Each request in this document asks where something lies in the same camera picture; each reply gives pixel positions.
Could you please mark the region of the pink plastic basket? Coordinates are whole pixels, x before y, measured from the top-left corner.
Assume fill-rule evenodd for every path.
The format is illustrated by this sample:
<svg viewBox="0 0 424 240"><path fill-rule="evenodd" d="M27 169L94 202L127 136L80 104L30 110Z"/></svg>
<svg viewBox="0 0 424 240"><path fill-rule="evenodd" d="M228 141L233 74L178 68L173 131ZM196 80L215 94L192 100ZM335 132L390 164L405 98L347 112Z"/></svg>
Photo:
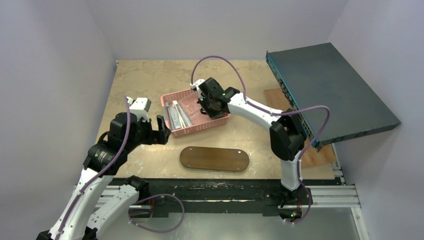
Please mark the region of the pink plastic basket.
<svg viewBox="0 0 424 240"><path fill-rule="evenodd" d="M190 134L205 131L207 129L223 126L227 124L230 117L229 114L225 114L223 117L212 119L207 114L201 113L202 107L199 103L197 103L198 94L191 89L164 94L161 96L160 101L165 113L165 124L168 128L171 129L171 135L175 138L180 138ZM173 120L169 118L166 103L171 106L173 101L178 103L183 113L189 118L190 122L192 123L191 126L183 127L180 129L172 128Z"/></svg>

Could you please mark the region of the oval wooden tray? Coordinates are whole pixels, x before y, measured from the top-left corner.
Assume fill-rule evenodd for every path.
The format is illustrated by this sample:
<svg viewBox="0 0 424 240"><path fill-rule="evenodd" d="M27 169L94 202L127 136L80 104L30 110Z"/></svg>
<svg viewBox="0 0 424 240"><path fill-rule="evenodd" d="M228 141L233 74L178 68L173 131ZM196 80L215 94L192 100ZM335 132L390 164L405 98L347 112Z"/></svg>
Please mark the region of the oval wooden tray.
<svg viewBox="0 0 424 240"><path fill-rule="evenodd" d="M179 161L188 169L242 172L250 157L241 149L188 146L180 152Z"/></svg>

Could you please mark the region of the dark green enamel mug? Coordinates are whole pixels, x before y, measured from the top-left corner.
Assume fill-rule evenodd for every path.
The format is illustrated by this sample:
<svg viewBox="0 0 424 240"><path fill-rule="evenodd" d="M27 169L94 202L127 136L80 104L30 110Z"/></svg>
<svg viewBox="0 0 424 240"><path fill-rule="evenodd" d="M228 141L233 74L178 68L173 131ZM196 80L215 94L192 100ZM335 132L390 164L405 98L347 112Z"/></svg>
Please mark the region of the dark green enamel mug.
<svg viewBox="0 0 424 240"><path fill-rule="evenodd" d="M209 115L208 111L203 107L200 108L200 113L207 116Z"/></svg>

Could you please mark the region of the clear plastic holder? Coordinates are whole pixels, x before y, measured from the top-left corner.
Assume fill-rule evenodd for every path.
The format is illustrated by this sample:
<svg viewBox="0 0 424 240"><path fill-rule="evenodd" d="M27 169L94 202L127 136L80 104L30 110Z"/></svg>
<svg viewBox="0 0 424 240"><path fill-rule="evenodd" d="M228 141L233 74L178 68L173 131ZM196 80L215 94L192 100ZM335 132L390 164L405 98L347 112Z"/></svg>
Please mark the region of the clear plastic holder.
<svg viewBox="0 0 424 240"><path fill-rule="evenodd" d="M200 113L201 105L198 103L198 100L198 94L192 92L177 101L191 121L197 121L202 116Z"/></svg>

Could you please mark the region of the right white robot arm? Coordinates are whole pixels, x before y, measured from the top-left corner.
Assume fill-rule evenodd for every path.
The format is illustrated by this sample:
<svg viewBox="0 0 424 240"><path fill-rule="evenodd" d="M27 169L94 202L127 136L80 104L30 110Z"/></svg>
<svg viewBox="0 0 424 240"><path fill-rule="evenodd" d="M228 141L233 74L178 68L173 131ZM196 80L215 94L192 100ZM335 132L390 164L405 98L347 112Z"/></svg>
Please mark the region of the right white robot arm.
<svg viewBox="0 0 424 240"><path fill-rule="evenodd" d="M280 159L283 186L280 196L288 204L298 200L302 181L300 155L306 140L299 116L293 114L292 110L286 115L281 110L258 103L236 88L223 89L212 77L199 79L191 83L190 88L197 93L198 104L211 119L233 114L251 121L269 133L271 150Z"/></svg>

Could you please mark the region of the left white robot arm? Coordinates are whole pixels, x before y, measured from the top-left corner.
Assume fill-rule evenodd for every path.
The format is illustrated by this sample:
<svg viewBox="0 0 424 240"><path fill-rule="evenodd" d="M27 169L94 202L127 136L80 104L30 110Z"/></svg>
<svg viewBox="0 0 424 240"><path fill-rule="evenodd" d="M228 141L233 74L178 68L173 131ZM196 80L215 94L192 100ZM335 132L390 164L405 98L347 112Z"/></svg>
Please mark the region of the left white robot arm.
<svg viewBox="0 0 424 240"><path fill-rule="evenodd" d="M142 205L150 196L149 183L135 175L127 178L120 190L102 207L95 209L106 187L128 155L140 145L165 145L171 134L162 115L157 115L158 129L151 119L121 112L110 122L109 131L87 152L80 179L65 210L49 230L40 232L39 240L98 240L118 216L132 203Z"/></svg>

